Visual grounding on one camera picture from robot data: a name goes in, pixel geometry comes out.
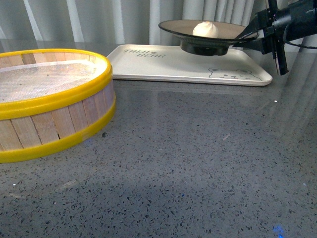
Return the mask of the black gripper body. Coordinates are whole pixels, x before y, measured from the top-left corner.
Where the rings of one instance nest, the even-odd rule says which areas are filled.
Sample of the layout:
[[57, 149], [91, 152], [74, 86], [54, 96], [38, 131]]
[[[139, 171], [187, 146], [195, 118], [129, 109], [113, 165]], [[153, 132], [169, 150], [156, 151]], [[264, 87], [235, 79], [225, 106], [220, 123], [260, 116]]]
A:
[[284, 50], [284, 31], [291, 22], [290, 10], [279, 9], [275, 0], [267, 0], [265, 3], [266, 10], [258, 12], [255, 17], [259, 29], [264, 34], [262, 38], [256, 40], [257, 50], [263, 55], [272, 53], [278, 74], [285, 75], [288, 67]]

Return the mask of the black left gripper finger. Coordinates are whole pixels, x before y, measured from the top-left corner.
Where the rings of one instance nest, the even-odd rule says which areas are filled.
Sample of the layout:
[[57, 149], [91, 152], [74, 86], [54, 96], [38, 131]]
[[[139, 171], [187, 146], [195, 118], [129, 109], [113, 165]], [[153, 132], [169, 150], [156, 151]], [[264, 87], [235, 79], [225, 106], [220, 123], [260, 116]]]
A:
[[258, 17], [255, 17], [249, 25], [235, 38], [235, 40], [255, 40], [259, 37], [262, 26]]

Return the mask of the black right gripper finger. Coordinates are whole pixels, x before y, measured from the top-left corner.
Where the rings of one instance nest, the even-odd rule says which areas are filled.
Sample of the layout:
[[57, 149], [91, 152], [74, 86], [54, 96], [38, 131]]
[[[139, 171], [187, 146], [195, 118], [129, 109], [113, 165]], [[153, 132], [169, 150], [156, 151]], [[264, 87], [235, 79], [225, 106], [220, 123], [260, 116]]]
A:
[[251, 50], [255, 50], [258, 52], [263, 53], [263, 43], [262, 39], [255, 39], [255, 40], [240, 40], [239, 42], [235, 43], [233, 47], [238, 48], [247, 48]]

